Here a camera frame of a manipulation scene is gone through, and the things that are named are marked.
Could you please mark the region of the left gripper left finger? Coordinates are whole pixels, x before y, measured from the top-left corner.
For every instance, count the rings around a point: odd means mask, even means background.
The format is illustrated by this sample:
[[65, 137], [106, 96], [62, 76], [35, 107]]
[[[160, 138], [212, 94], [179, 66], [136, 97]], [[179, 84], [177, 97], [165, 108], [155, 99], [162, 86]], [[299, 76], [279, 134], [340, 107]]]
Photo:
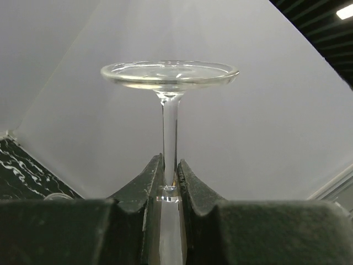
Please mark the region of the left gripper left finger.
[[2, 264], [160, 264], [163, 157], [106, 199], [1, 202]]

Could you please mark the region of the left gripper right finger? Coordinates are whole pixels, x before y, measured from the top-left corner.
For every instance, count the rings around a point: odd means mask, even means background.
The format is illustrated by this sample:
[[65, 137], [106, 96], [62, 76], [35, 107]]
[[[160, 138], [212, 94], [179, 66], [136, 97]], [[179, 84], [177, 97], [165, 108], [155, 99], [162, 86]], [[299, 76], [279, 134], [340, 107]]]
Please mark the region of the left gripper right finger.
[[184, 264], [351, 264], [352, 222], [322, 200], [236, 201], [181, 161]]

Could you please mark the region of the clear wine glass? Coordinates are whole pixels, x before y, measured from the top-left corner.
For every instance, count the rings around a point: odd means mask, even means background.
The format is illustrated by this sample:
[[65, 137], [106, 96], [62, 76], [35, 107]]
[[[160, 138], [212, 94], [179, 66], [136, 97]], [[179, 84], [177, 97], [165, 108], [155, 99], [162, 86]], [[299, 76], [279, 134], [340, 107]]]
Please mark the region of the clear wine glass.
[[44, 198], [44, 200], [59, 200], [59, 199], [72, 199], [72, 197], [70, 197], [65, 193], [51, 193]]
[[178, 107], [186, 91], [233, 82], [239, 71], [234, 66], [201, 61], [140, 61], [104, 66], [101, 75], [129, 88], [147, 89], [156, 93], [163, 116], [163, 176], [161, 264], [182, 264], [180, 200], [177, 188]]

